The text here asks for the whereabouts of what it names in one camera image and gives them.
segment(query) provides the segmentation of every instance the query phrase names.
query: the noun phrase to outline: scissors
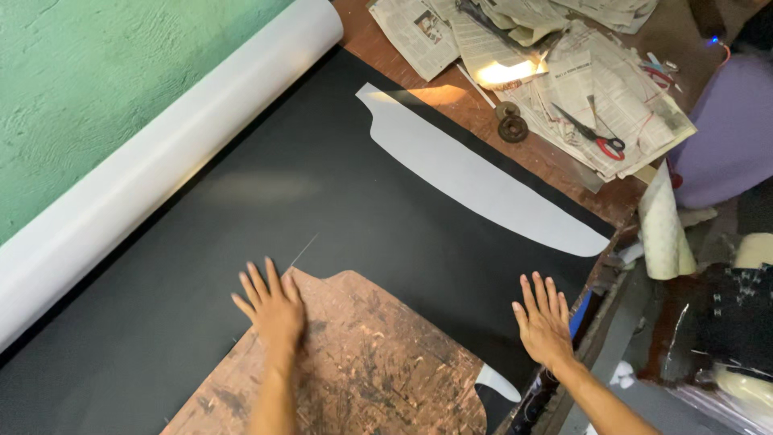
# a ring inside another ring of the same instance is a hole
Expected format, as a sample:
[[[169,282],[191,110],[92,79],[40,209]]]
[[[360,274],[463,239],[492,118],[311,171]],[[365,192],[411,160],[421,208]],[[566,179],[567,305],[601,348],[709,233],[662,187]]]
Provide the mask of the scissors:
[[[577,130],[582,136],[588,140],[595,141],[598,147],[601,148],[601,151],[609,156],[610,159],[619,161],[625,158],[625,154],[623,154],[623,150],[625,149],[625,142],[619,138],[602,138],[601,136],[594,133],[593,130],[591,130],[589,127],[582,125],[577,119],[574,119],[572,115],[569,115],[562,108],[558,107],[556,103],[553,103],[553,106],[555,106],[556,109],[558,109],[558,111],[561,112],[564,117],[566,117],[566,119],[568,119],[572,124],[574,124],[575,127],[577,127]]]

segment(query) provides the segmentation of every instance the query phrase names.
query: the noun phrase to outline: purple cloth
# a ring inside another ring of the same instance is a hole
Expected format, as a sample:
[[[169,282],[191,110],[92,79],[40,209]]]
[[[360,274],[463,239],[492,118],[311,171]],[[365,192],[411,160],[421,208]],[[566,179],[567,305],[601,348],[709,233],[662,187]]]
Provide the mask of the purple cloth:
[[[773,176],[773,67],[732,57],[712,77],[690,115],[698,133],[669,158],[684,183],[681,207],[703,208]]]

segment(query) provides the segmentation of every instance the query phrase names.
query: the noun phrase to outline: forearm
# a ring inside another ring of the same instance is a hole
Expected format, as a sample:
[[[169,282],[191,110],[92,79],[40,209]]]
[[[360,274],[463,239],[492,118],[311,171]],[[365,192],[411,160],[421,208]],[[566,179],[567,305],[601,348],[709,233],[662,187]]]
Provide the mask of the forearm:
[[[269,351],[263,374],[261,392],[253,405],[251,435],[296,435],[295,392],[292,374],[295,353],[288,350]]]
[[[569,391],[599,435],[660,433],[612,394],[579,361],[572,359],[558,364],[553,368],[553,375]]]

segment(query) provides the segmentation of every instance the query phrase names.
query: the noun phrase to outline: left hand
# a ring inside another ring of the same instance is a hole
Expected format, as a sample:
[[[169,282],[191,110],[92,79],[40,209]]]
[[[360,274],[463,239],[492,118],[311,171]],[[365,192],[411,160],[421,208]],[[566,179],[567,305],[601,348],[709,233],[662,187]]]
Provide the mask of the left hand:
[[[303,331],[305,313],[292,275],[288,273],[280,281],[274,262],[266,257],[266,289],[266,283],[255,264],[248,262],[247,271],[249,276],[245,272],[239,272],[239,280],[252,304],[231,293],[233,302],[252,320],[268,353],[294,355]]]

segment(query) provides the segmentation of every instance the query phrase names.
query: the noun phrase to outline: red scissors handle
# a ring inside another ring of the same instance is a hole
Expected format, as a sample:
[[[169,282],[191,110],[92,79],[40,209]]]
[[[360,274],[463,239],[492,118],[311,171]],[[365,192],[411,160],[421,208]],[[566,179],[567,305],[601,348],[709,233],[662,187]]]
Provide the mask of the red scissors handle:
[[[625,158],[625,154],[623,154],[622,150],[611,146],[606,138],[597,138],[596,144],[610,159],[620,161]]]

